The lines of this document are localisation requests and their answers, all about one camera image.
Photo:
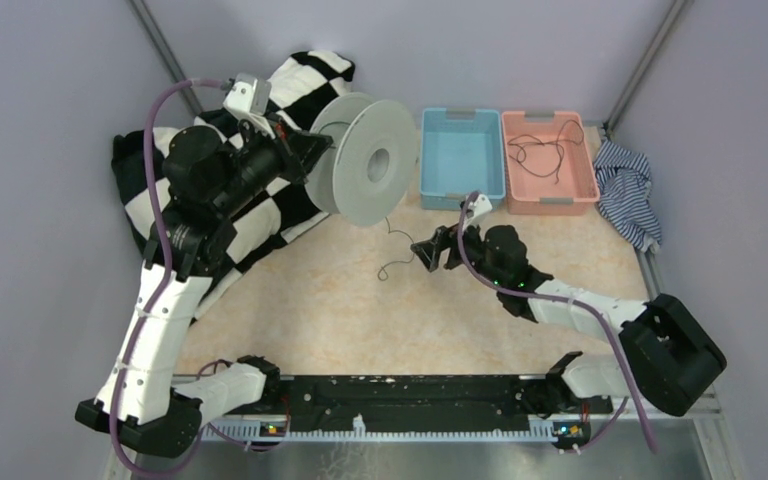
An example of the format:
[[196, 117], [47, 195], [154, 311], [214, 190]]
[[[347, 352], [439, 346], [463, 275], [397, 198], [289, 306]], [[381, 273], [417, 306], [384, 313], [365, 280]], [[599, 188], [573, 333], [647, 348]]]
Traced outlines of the translucent white cable spool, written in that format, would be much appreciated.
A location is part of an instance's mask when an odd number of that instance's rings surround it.
[[394, 100], [352, 92], [331, 101], [311, 131], [333, 140], [307, 177], [312, 203], [359, 227], [387, 217], [410, 186], [419, 158], [410, 110]]

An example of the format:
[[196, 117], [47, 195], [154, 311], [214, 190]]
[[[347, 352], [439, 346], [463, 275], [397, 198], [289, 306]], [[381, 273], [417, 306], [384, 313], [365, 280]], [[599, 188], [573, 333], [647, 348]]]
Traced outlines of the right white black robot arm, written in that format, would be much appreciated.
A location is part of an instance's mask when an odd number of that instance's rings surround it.
[[466, 267], [514, 317], [610, 346], [608, 354], [574, 355], [548, 382], [547, 400], [560, 412], [610, 396], [681, 417], [727, 368], [722, 350], [677, 297], [628, 300], [574, 287], [535, 267], [510, 225], [440, 227], [410, 249], [430, 272]]

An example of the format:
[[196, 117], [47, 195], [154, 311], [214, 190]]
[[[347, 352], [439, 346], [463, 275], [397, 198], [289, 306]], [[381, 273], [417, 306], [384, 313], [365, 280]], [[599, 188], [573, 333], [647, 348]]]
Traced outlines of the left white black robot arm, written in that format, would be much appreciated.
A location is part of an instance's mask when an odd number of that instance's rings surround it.
[[130, 452], [177, 458], [224, 414], [245, 405], [263, 414], [279, 404], [279, 370], [261, 357], [173, 382], [191, 321], [234, 239], [235, 215], [275, 180], [304, 182], [334, 143], [283, 123], [262, 132], [242, 121], [240, 132], [234, 145], [210, 126], [188, 127], [170, 139], [162, 160], [147, 160], [153, 221], [138, 298], [110, 376], [75, 413], [109, 435], [121, 460]]

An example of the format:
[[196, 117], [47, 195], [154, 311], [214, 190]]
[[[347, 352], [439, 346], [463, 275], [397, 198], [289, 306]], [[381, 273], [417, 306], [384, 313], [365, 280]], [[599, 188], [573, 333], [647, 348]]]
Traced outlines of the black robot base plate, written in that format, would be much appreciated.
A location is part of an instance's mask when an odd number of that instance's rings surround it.
[[612, 411], [610, 399], [579, 399], [559, 379], [543, 376], [298, 375], [232, 412], [289, 419], [293, 433], [349, 431], [356, 417], [372, 433], [473, 433], [525, 431], [536, 420]]

